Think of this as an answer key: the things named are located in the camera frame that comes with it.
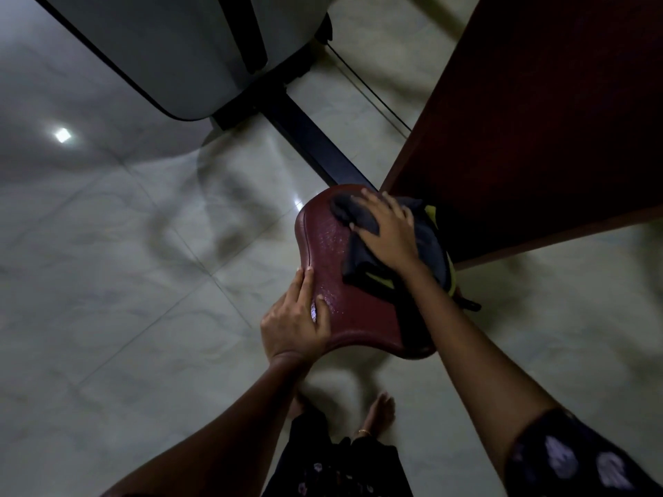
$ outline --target left hand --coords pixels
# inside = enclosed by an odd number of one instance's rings
[[[331,333],[331,314],[327,303],[316,298],[316,321],[311,317],[313,268],[298,268],[288,291],[262,318],[262,344],[269,362],[293,359],[310,366],[322,355]]]

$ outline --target person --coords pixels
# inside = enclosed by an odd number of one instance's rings
[[[352,228],[412,294],[510,496],[663,495],[624,451],[564,409],[440,288],[419,261],[409,209],[367,190],[357,201],[376,218],[379,235]],[[377,440],[393,421],[393,399],[380,395],[354,442],[334,445],[324,415],[298,395],[329,338],[329,308],[321,297],[312,300],[313,278],[311,268],[300,268],[263,318],[269,367],[255,384],[105,496],[259,496],[288,410],[297,416],[266,496],[412,495],[396,449]]]

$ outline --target dark cleaning cloth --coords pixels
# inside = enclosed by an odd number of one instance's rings
[[[345,226],[354,223],[373,234],[379,234],[377,221],[365,207],[352,200],[360,193],[339,193],[330,203],[331,213]],[[480,305],[455,295],[455,272],[435,222],[435,207],[426,206],[420,199],[397,197],[398,203],[407,206],[414,216],[414,236],[419,258],[425,263],[443,290],[449,293],[462,307],[478,310]],[[343,265],[343,281],[390,301],[396,307],[398,325],[401,328],[403,345],[422,347],[430,344],[430,335],[410,293],[402,285],[396,273],[366,247],[357,233],[350,234],[347,255]]]

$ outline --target black cable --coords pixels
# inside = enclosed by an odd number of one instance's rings
[[[329,47],[329,49],[331,49],[331,51],[334,52],[334,53],[336,54],[336,57],[338,57],[339,59],[341,59],[341,62],[342,62],[343,64],[345,64],[345,66],[347,66],[347,68],[348,68],[350,71],[352,71],[352,74],[355,75],[355,76],[359,79],[359,81],[362,82],[362,83],[366,86],[367,89],[369,89],[369,91],[371,91],[371,94],[373,94],[373,95],[377,98],[377,100],[380,101],[380,103],[382,103],[382,104],[385,106],[385,108],[388,109],[388,110],[391,112],[391,114],[392,114],[393,116],[395,116],[395,117],[398,119],[398,121],[399,121],[401,124],[403,124],[403,125],[405,126],[405,129],[407,129],[407,130],[409,130],[410,132],[412,132],[412,129],[410,129],[410,128],[408,127],[408,124],[406,124],[405,122],[403,122],[403,121],[401,120],[401,117],[398,116],[398,115],[396,115],[396,113],[394,112],[394,110],[391,109],[391,108],[389,108],[389,107],[386,105],[385,101],[383,101],[382,99],[380,99],[380,96],[378,96],[378,95],[375,93],[375,91],[373,91],[373,89],[371,89],[371,87],[369,86],[369,84],[367,84],[366,82],[363,81],[363,79],[357,74],[357,72],[356,72],[354,69],[352,69],[348,63],[345,62],[345,60],[344,60],[343,57],[339,56],[338,52],[336,52],[336,50],[334,50],[334,47],[332,47],[332,46],[329,45],[328,43],[327,43],[327,47]]]

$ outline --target maroon plastic seat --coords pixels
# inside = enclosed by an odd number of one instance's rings
[[[329,199],[360,185],[337,185],[315,196],[299,212],[294,231],[302,266],[315,269],[314,295],[322,294],[331,309],[331,339],[327,352],[347,345],[367,345],[405,359],[422,359],[432,345],[411,348],[402,343],[396,309],[387,301],[343,283],[341,271],[350,230],[329,210]]]

